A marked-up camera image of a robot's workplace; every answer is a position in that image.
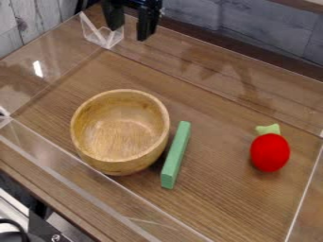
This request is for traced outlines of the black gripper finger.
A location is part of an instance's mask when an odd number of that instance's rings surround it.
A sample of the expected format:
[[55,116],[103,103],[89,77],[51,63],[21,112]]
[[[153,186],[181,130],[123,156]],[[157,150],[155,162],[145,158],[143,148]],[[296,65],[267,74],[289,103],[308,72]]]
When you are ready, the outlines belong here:
[[123,0],[103,0],[105,18],[109,28],[115,31],[126,23]]
[[163,0],[143,0],[138,8],[138,40],[146,41],[155,33]]

